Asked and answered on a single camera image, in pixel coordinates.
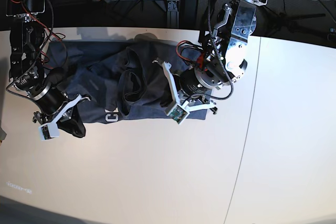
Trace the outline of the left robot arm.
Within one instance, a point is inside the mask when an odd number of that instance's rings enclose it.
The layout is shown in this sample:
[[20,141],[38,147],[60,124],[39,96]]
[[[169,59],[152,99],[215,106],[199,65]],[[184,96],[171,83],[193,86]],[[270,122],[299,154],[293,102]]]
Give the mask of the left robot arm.
[[207,35],[200,35],[199,45],[182,40],[176,45],[177,56],[189,69],[171,72],[171,64],[155,59],[168,80],[172,101],[165,114],[182,123],[192,112],[217,112],[216,101],[233,94],[234,83],[246,71],[245,54],[249,36],[256,28],[256,9],[268,0],[231,0],[224,4],[218,21],[211,24],[211,3],[207,7]]

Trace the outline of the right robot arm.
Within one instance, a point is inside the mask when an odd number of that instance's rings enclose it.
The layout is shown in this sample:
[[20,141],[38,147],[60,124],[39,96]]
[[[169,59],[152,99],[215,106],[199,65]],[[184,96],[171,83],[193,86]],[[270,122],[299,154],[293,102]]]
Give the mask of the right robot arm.
[[62,42],[53,25],[47,26],[37,17],[51,5],[50,0],[7,0],[6,15],[14,22],[9,36],[10,83],[6,91],[38,107],[33,122],[40,124],[38,131],[43,141],[59,137],[60,131],[83,138],[86,128],[77,105],[90,97],[78,94],[71,99],[58,89],[65,77],[64,62],[54,68],[47,66],[50,59],[44,47],[51,37]]

